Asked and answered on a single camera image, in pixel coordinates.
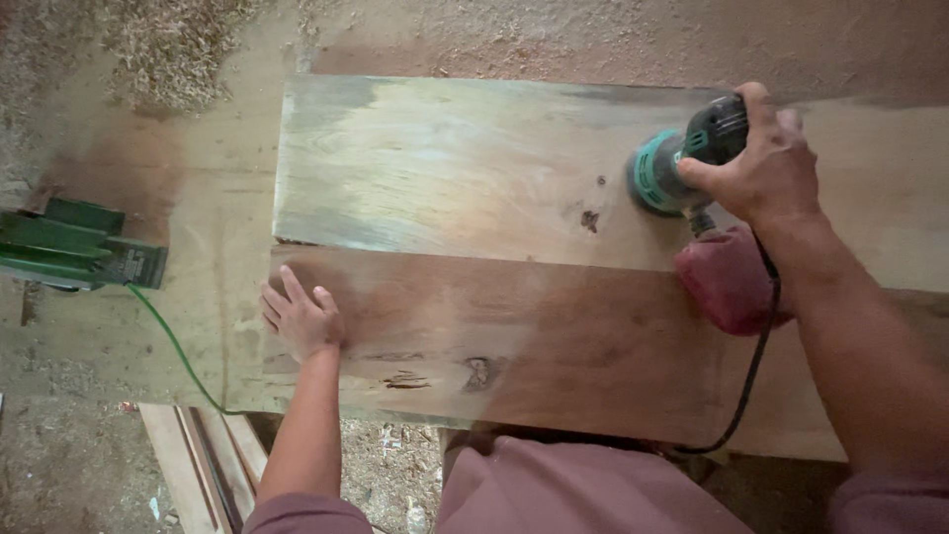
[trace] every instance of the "green power cord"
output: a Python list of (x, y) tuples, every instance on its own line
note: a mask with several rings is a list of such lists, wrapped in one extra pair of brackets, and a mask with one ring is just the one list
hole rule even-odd
[(204, 389), (204, 384), (201, 384), (201, 381), (197, 378), (195, 370), (191, 368), (191, 363), (188, 361), (188, 358), (185, 357), (184, 351), (181, 349), (181, 344), (177, 342), (175, 333), (172, 332), (171, 327), (169, 327), (168, 323), (165, 322), (165, 319), (161, 317), (161, 314), (155, 309), (155, 306), (152, 306), (152, 303), (148, 301), (148, 298), (146, 298), (145, 295), (141, 293), (141, 291), (139, 291), (139, 288), (136, 287), (135, 284), (131, 282), (125, 282), (124, 285), (129, 291), (139, 298), (141, 303), (145, 305), (145, 308), (148, 308), (148, 311), (152, 313), (152, 315), (155, 317), (155, 320), (158, 321), (159, 325), (161, 325), (161, 329), (164, 330), (166, 334), (168, 334), (168, 338), (172, 340), (172, 345), (175, 346), (175, 351), (178, 354), (178, 358), (181, 360), (181, 364), (184, 365), (184, 370), (187, 371), (191, 376), (191, 379), (195, 381), (195, 385), (199, 390), (201, 390), (201, 394), (204, 395), (204, 398), (207, 399), (209, 403), (211, 403), (211, 406), (224, 415), (243, 415), (247, 413), (246, 411), (224, 410), (224, 407), (217, 404), (217, 401), (211, 398), (211, 395), (208, 393), (208, 391)]

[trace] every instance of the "wood grain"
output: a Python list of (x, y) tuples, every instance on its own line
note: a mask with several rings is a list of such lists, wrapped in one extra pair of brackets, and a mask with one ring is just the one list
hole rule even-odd
[[(707, 445), (754, 351), (666, 273), (300, 245), (271, 255), (276, 287), (286, 263), (336, 298), (341, 403), (360, 409)], [(934, 346), (949, 342), (949, 296), (891, 294)], [(265, 372), (292, 370), (275, 347)], [(729, 447), (846, 459), (793, 323), (772, 334)]]
[(214, 471), (211, 465), (211, 457), (208, 450), (205, 449), (201, 441), (200, 430), (197, 427), (197, 417), (188, 407), (175, 407), (177, 416), (181, 421), (181, 427), (187, 438), (192, 458), (194, 459), (197, 476), (204, 487), (207, 502), (210, 504), (210, 510), (214, 514), (214, 522), (218, 532), (223, 534), (233, 534), (231, 521), (228, 519), (227, 509), (217, 490), (217, 484), (214, 482)]
[[(273, 234), (366, 250), (671, 271), (680, 220), (638, 210), (630, 153), (709, 90), (297, 75)], [(821, 201), (885, 287), (949, 292), (949, 109), (811, 102)], [(596, 216), (596, 232), (581, 224)]]
[(254, 506), (254, 494), (251, 480), (244, 470), (228, 426), (223, 416), (211, 408), (196, 408), (204, 429), (207, 431), (209, 447), (220, 467), (222, 484), (226, 485), (233, 496), (237, 513), (242, 521), (251, 516)]
[(139, 411), (185, 534), (220, 532), (209, 509), (175, 407), (139, 403)]
[(261, 445), (260, 437), (253, 430), (247, 415), (224, 415), (223, 417), (234, 447), (240, 455), (241, 464), (251, 482), (251, 490), (256, 495), (260, 479), (264, 476), (264, 468), (267, 466), (267, 452)]

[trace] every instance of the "shirt sleeve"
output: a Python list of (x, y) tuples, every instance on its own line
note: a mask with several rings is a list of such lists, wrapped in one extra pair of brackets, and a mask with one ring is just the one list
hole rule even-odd
[(834, 534), (945, 534), (949, 480), (858, 474), (830, 503)]
[(342, 499), (289, 493), (258, 505), (244, 524), (243, 534), (372, 534), (362, 512)]

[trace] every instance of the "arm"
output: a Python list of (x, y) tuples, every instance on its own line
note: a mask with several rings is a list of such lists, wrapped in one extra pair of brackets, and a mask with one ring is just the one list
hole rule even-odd
[(260, 299), (263, 320), (291, 346), (301, 362), (300, 377), (273, 443), (257, 502), (296, 492), (338, 498), (343, 321), (326, 289), (317, 287), (311, 299), (289, 267), (281, 267), (280, 275), (288, 298), (265, 282)]
[(738, 91), (751, 126), (745, 151), (722, 166), (682, 160), (680, 174), (747, 221), (771, 255), (852, 465), (949, 474), (949, 376), (830, 227), (800, 119), (775, 112), (760, 84)]

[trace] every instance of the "dirt floor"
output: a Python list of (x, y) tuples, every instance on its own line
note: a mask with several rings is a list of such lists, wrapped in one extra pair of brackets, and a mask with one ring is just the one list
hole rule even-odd
[[(228, 102), (229, 84), (254, 77), (237, 66), (219, 70), (225, 58), (248, 51), (247, 34), (273, 28), (267, 24), (283, 28), (279, 21), (288, 19), (298, 32), (281, 39), (280, 52), (297, 71), (648, 86), (756, 79), (785, 99), (856, 96), (918, 105), (949, 98), (946, 76), (932, 67), (949, 51), (949, 10), (941, 0), (124, 4), (46, 0), (16, 10), (0, 2), (0, 206), (19, 207), (62, 139), (82, 131), (67, 127), (65, 110), (108, 100), (139, 114), (200, 121), (203, 109)], [(201, 10), (188, 8), (195, 4)], [(162, 10), (166, 5), (181, 9)], [(201, 24), (208, 16), (219, 24)], [(193, 31), (169, 42), (177, 34), (168, 28), (179, 25)], [(201, 53), (181, 48), (189, 42)], [(46, 96), (80, 67), (88, 79), (70, 95), (80, 105), (64, 104), (62, 95), (51, 105)], [(120, 400), (132, 399), (92, 400), (88, 393), (98, 383), (78, 383), (82, 369), (66, 371), (36, 392), (55, 397), (5, 399), (0, 532), (180, 531), (163, 520), (174, 510), (140, 417), (119, 409)], [(432, 524), (440, 495), (436, 430), (355, 420), (342, 429), (346, 498), (393, 534), (408, 531), (412, 506)], [(696, 476), (757, 532), (819, 532), (827, 497), (846, 468), (738, 457)]]
[[(251, 420), (269, 447), (281, 417)], [(414, 506), (433, 525), (437, 429), (344, 419), (341, 430), (343, 497), (384, 532), (410, 532)], [(119, 403), (6, 396), (0, 462), (0, 533), (181, 532), (141, 416)], [(683, 468), (759, 534), (827, 531), (828, 499), (847, 477), (840, 464), (752, 456)]]

